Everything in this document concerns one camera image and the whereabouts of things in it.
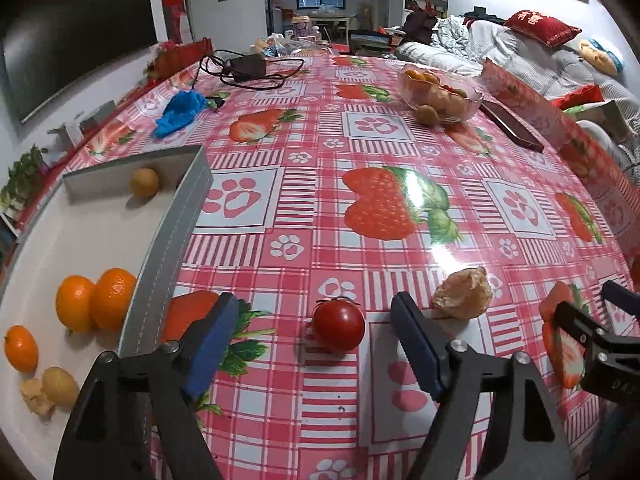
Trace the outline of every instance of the black tv screen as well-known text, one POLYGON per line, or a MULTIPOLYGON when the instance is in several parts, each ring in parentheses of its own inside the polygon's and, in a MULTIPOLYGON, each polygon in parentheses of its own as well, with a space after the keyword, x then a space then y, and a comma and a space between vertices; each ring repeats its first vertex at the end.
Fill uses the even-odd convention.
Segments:
POLYGON ((31 0, 3 40, 18 118, 26 121, 78 78, 156 42, 150 0, 31 0))

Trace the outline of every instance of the plush toy with blue hat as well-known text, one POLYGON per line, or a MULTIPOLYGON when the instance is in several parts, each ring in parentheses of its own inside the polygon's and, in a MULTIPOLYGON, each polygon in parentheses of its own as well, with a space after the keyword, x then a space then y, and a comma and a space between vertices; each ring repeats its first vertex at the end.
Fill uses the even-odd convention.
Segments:
POLYGON ((591 36, 580 40, 580 55, 600 72, 617 77, 625 67, 620 51, 610 41, 591 36))

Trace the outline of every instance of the metal bolt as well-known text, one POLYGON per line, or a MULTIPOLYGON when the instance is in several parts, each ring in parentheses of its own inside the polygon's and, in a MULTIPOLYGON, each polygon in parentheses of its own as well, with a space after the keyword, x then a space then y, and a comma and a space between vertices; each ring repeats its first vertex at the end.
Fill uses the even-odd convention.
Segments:
POLYGON ((180 348, 180 343, 178 343, 177 341, 167 341, 160 348, 167 354, 173 354, 180 348))
POLYGON ((116 357, 118 357, 118 355, 116 354, 116 352, 113 352, 111 350, 105 350, 104 352, 102 352, 100 355, 98 355, 98 359, 100 360, 101 363, 110 363, 111 361, 113 361, 116 357))
POLYGON ((526 352, 516 352, 513 357, 521 365, 528 365, 531 362, 531 356, 526 352))
POLYGON ((449 344, 456 352, 466 352, 469 348, 469 345, 462 341, 462 339, 454 339, 449 344))

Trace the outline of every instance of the pink transparent bowl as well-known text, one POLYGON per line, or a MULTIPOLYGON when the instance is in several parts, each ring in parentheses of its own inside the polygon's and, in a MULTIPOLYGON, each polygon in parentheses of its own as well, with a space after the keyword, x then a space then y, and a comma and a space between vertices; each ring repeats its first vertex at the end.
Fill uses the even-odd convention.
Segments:
POLYGON ((414 110, 423 105, 429 105, 438 113, 442 124, 453 124, 469 120, 473 117, 482 103, 482 92, 468 77, 444 72, 437 68, 425 68, 417 65, 407 64, 398 72, 398 86, 400 97, 414 110), (417 70, 418 72, 429 71, 440 78, 440 85, 411 79, 407 70, 417 70), (455 89, 462 89, 466 92, 466 98, 458 94, 452 94, 442 88, 442 85, 449 85, 455 89))

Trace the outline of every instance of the blue cloth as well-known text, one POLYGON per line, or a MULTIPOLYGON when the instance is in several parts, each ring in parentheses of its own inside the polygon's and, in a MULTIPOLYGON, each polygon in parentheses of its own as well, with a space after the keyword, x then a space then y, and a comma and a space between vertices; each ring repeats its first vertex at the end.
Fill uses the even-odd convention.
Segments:
POLYGON ((178 92, 164 109, 162 117, 156 120, 158 125, 154 130, 156 139, 164 139, 196 118, 204 108, 207 107, 207 100, 202 94, 191 90, 189 92, 178 92))

